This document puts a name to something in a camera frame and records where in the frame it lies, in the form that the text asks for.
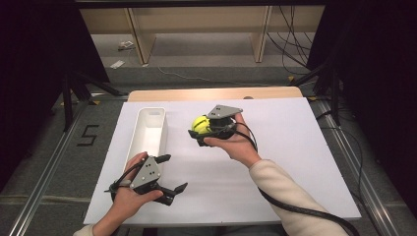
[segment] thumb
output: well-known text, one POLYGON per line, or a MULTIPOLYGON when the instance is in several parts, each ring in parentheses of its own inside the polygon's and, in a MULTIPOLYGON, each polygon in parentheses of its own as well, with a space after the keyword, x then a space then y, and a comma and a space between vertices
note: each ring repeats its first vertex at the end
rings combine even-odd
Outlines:
POLYGON ((219 147, 219 148, 221 148, 223 144, 222 140, 217 139, 217 138, 211 138, 211 137, 204 138, 204 142, 208 144, 209 146, 219 147))
POLYGON ((143 195, 139 195, 138 197, 140 199, 140 202, 142 202, 143 204, 145 204, 145 203, 151 202, 153 200, 156 200, 157 198, 160 198, 162 196, 163 196, 162 191, 160 191, 160 190, 153 190, 153 191, 150 191, 150 192, 145 193, 143 195))

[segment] wrist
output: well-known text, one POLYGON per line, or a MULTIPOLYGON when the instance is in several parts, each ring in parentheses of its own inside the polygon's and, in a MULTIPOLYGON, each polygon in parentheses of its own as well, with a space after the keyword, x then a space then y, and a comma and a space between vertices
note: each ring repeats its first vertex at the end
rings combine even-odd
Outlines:
POLYGON ((111 235, 126 219, 110 211, 95 225, 92 227, 92 233, 94 236, 111 235))
POLYGON ((261 157, 258 154, 251 155, 249 158, 245 158, 241 160, 242 164, 244 164, 248 169, 252 167, 255 163, 261 160, 261 157))

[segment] finger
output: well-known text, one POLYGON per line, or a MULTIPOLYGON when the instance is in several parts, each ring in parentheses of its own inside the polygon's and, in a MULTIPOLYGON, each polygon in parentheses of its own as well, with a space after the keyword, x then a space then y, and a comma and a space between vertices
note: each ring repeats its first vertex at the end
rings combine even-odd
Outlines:
POLYGON ((245 119, 243 119, 243 116, 241 113, 237 113, 235 115, 235 121, 236 123, 240 123, 240 124, 237 124, 237 131, 249 136, 249 130, 247 127, 245 127, 246 122, 245 122, 245 119))
POLYGON ((208 144, 209 146, 219 147, 219 148, 221 148, 223 144, 223 140, 220 140, 217 138, 211 138, 211 137, 204 138, 204 142, 208 144))
MULTIPOLYGON (((148 156, 148 153, 146 151, 136 154, 134 157, 132 157, 132 159, 130 159, 128 161, 128 163, 126 163, 125 171, 127 171, 128 169, 130 169, 135 164, 139 163, 143 158, 145 158, 147 156, 148 156)), ((139 169, 138 168, 135 169, 135 170, 132 170, 132 172, 130 172, 125 177, 125 179, 133 180, 135 178, 135 176, 138 174, 138 172, 139 172, 139 169)))
POLYGON ((245 125, 246 125, 246 123, 245 123, 245 119, 243 119, 242 113, 237 113, 237 114, 235 114, 234 119, 235 119, 235 121, 236 121, 236 122, 238 122, 238 123, 243 123, 243 124, 245 124, 245 125))
POLYGON ((151 202, 163 196, 162 191, 160 190, 153 190, 143 195, 138 195, 138 200, 142 204, 151 202))
POLYGON ((148 153, 147 153, 146 151, 141 152, 141 153, 138 153, 138 154, 136 154, 134 157, 132 157, 132 159, 130 159, 130 160, 128 161, 128 164, 132 164, 132 165, 134 165, 134 164, 136 164, 136 163, 140 162, 143 158, 145 158, 145 157, 147 157, 147 156, 148 156, 148 153))

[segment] gray floor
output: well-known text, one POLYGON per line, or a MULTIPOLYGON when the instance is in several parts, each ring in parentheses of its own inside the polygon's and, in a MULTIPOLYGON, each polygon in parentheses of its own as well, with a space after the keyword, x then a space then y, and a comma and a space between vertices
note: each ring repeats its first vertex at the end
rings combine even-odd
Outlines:
MULTIPOLYGON (((275 34, 272 36, 283 46, 275 34)), ((297 34, 297 37, 303 45, 309 46, 310 42, 304 34, 297 34)), ((138 63, 135 51, 117 51, 120 41, 131 40, 129 35, 94 35, 93 39, 112 84, 123 91, 285 86, 289 76, 299 76, 284 70, 283 63, 293 72, 306 72, 287 58, 282 61, 281 54, 269 40, 263 63, 255 63, 249 35, 245 33, 162 34, 157 37, 152 57, 145 66, 138 63), (108 68, 118 60, 125 61, 125 64, 116 70, 108 68)), ((298 55, 294 48, 288 49, 291 54, 298 55)), ((312 94, 312 86, 308 84, 300 89, 308 95, 312 94)), ((94 87, 91 91, 102 92, 94 87)), ((65 152, 58 158, 51 180, 45 185, 40 204, 27 220, 29 224, 24 229, 25 235, 72 235, 83 226, 89 199, 124 99, 103 96, 94 99, 99 100, 99 104, 77 105, 74 97, 74 107, 80 111, 79 119, 64 146, 65 152), (84 147, 80 145, 91 141, 91 138, 83 138, 86 126, 92 126, 87 134, 96 135, 96 139, 92 146, 84 147)), ((328 105, 326 100, 311 102, 316 116, 328 110, 328 105)), ((378 235, 373 220, 383 235, 417 235, 415 217, 375 161, 348 104, 341 102, 340 107, 343 131, 328 129, 334 127, 329 116, 320 119, 319 125, 323 127, 323 134, 347 186, 356 195, 357 174, 354 174, 355 167, 351 167, 351 163, 352 159, 363 158, 361 183, 365 204, 357 201, 363 217, 352 223, 361 235, 378 235)), ((64 127, 61 99, 57 100, 53 110, 55 115, 45 122, 32 145, 32 156, 22 161, 0 195, 0 235, 8 235, 43 170, 49 166, 49 160, 57 159, 56 147, 61 144, 64 127)), ((127 235, 123 234, 125 232, 127 228, 123 228, 120 235, 127 235)), ((141 235, 141 229, 132 229, 129 235, 141 235)))

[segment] metal rail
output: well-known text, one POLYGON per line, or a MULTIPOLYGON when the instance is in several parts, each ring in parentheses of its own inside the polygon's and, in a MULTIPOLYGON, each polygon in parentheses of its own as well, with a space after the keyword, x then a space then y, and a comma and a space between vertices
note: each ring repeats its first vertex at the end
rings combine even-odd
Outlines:
MULTIPOLYGON (((321 102, 319 106, 323 112, 330 110, 330 107, 327 103, 321 102)), ((338 129, 338 127, 335 125, 335 122, 330 117, 327 116, 326 121, 328 122, 331 128, 338 129)), ((363 168, 361 169, 360 158, 363 158, 363 156, 358 157, 355 154, 352 146, 347 141, 343 131, 337 132, 337 130, 332 130, 332 133, 335 139, 337 140, 349 167, 354 173, 356 180, 359 181, 359 176, 361 176, 360 188, 362 196, 369 204, 369 208, 371 209, 372 214, 374 215, 374 219, 376 220, 379 229, 381 230, 381 233, 387 236, 399 235, 395 225, 392 222, 392 218, 389 215, 389 212, 387 211, 383 202, 378 196, 378 193, 372 186, 371 181, 369 180, 366 172, 363 168)))
POLYGON ((12 229, 9 233, 10 236, 25 235, 30 225, 30 222, 33 219, 33 216, 37 210, 37 207, 39 206, 40 201, 42 200, 42 196, 45 193, 55 173, 55 170, 58 164, 60 163, 62 156, 65 153, 65 149, 68 146, 68 142, 71 140, 73 136, 73 132, 78 125, 78 121, 80 120, 80 117, 85 111, 88 104, 88 101, 82 101, 77 106, 77 110, 74 115, 74 122, 69 127, 69 129, 66 132, 64 132, 61 139, 59 140, 59 143, 55 148, 55 151, 52 153, 52 156, 49 159, 48 163, 46 164, 46 167, 43 170, 39 180, 37 181, 36 186, 34 187, 24 207, 22 208, 21 212, 16 218, 16 221, 14 222, 12 229))

